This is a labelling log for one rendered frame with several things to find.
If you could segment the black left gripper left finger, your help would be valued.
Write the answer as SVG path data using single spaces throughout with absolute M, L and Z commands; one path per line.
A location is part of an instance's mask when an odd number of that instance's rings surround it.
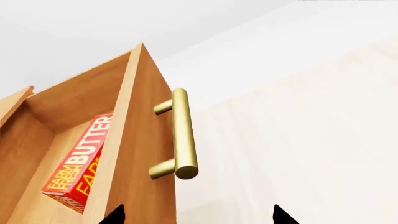
M 106 216 L 99 224 L 124 224 L 125 210 L 124 205 L 119 205 L 108 216 Z

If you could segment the wooden cabinet body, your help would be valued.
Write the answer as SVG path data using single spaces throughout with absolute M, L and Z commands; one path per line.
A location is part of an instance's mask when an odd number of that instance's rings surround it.
M 33 90 L 34 87 L 29 86 L 0 100 L 0 128 L 13 115 L 13 113 L 15 113 L 20 105 L 30 95 L 34 94 Z

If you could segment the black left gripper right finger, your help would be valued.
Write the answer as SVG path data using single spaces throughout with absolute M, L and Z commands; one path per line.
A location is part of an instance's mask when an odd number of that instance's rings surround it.
M 292 218 L 292 216 L 290 216 L 278 205 L 274 205 L 273 222 L 274 224 L 299 224 L 294 218 Z

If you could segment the red butter box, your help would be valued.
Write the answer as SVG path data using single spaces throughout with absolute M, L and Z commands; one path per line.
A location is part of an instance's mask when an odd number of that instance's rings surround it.
M 112 118 L 111 114 L 94 117 L 42 187 L 44 195 L 84 212 Z

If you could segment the wooden cabinet drawer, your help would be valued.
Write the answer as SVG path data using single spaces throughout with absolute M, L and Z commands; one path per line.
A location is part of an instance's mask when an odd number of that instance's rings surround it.
M 100 224 L 124 205 L 124 224 L 175 224 L 174 176 L 150 167 L 174 156 L 172 92 L 144 44 L 30 95 L 0 128 L 0 224 Z M 95 116 L 113 120 L 82 214 L 41 188 Z

